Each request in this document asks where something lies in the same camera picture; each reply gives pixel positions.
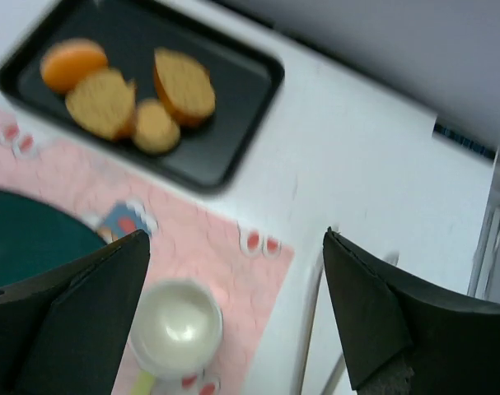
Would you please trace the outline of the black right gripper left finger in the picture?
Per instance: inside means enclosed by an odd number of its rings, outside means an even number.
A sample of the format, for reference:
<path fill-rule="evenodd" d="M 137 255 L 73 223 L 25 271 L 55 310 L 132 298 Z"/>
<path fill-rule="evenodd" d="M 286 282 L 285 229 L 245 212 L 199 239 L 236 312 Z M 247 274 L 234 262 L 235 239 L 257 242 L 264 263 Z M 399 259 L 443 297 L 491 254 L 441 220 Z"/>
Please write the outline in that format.
<path fill-rule="evenodd" d="M 143 230 L 0 287 L 0 394 L 109 394 L 150 260 Z"/>

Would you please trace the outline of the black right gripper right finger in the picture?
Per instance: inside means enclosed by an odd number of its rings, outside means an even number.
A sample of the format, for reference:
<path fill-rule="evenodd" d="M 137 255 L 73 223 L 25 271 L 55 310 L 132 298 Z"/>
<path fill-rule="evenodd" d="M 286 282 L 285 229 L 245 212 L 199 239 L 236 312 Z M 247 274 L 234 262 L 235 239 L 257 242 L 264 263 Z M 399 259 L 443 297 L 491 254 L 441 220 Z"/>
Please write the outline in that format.
<path fill-rule="evenodd" d="M 500 394 L 500 304 L 436 286 L 328 230 L 325 274 L 359 394 Z"/>

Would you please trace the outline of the crusty speckled bread slice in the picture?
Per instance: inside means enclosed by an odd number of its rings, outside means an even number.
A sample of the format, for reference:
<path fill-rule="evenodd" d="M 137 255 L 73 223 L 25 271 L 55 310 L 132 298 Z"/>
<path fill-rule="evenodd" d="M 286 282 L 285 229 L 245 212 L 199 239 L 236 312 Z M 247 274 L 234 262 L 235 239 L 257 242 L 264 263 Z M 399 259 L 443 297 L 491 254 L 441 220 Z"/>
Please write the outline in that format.
<path fill-rule="evenodd" d="M 154 84 L 169 115 L 181 126 L 196 128 L 216 109 L 208 70 L 186 53 L 155 49 Z"/>

